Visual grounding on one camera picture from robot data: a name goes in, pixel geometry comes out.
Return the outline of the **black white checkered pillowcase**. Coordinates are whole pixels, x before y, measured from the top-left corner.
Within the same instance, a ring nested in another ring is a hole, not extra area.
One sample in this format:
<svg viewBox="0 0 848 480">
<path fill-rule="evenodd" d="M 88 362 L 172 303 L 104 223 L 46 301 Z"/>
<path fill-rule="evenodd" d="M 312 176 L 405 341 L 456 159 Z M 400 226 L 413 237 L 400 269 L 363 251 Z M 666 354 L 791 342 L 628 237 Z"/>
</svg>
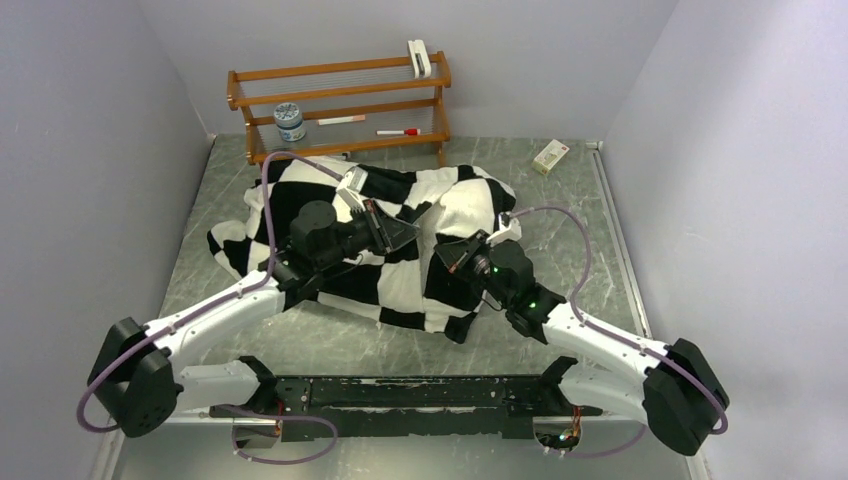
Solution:
<svg viewBox="0 0 848 480">
<path fill-rule="evenodd" d="M 343 198 L 347 173 L 363 173 L 358 194 L 370 201 L 388 227 L 402 225 L 400 247 L 367 249 L 326 273 L 313 302 L 380 324 L 442 334 L 462 344 L 483 305 L 481 288 L 451 272 L 436 248 L 498 229 L 516 205 L 514 190 L 484 169 L 461 164 L 398 171 L 331 157 L 274 160 L 268 184 L 256 182 L 243 196 L 247 216 L 214 225 L 208 249 L 231 276 L 264 269 L 269 240 L 283 248 L 296 216 L 310 202 L 330 204 L 341 223 L 355 215 Z"/>
</svg>

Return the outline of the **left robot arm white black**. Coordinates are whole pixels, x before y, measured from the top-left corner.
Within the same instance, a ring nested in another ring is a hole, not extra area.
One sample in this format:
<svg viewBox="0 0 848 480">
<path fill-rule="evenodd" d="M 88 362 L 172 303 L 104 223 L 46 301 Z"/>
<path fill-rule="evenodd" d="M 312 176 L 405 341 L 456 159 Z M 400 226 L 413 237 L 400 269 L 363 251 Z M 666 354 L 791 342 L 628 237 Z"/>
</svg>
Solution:
<svg viewBox="0 0 848 480">
<path fill-rule="evenodd" d="M 340 222 L 328 202 L 312 201 L 291 222 L 289 235 L 262 270 L 246 275 L 203 303 L 143 325 L 132 318 L 108 331 L 77 406 L 79 424 L 97 399 L 130 438 L 152 432 L 175 413 L 240 405 L 261 416 L 277 400 L 275 376 L 253 357 L 199 365 L 207 348 L 251 322 L 277 315 L 310 298 L 346 260 L 365 251 L 393 253 L 413 242 L 418 226 L 388 215 L 374 200 Z"/>
</svg>

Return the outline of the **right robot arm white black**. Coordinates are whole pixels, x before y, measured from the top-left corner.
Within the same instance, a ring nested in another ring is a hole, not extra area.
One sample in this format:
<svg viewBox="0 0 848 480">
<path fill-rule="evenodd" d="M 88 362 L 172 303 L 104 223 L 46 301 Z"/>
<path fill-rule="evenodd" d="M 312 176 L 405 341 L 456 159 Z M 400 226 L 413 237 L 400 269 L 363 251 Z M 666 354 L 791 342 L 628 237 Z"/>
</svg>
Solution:
<svg viewBox="0 0 848 480">
<path fill-rule="evenodd" d="M 539 283 L 517 242 L 491 246 L 486 239 L 480 231 L 434 252 L 449 273 L 491 294 L 522 336 L 595 363 L 574 362 L 541 385 L 548 412 L 562 414 L 574 405 L 624 416 L 685 456 L 726 431 L 729 396 L 696 344 L 683 338 L 667 344 L 593 317 Z"/>
</svg>

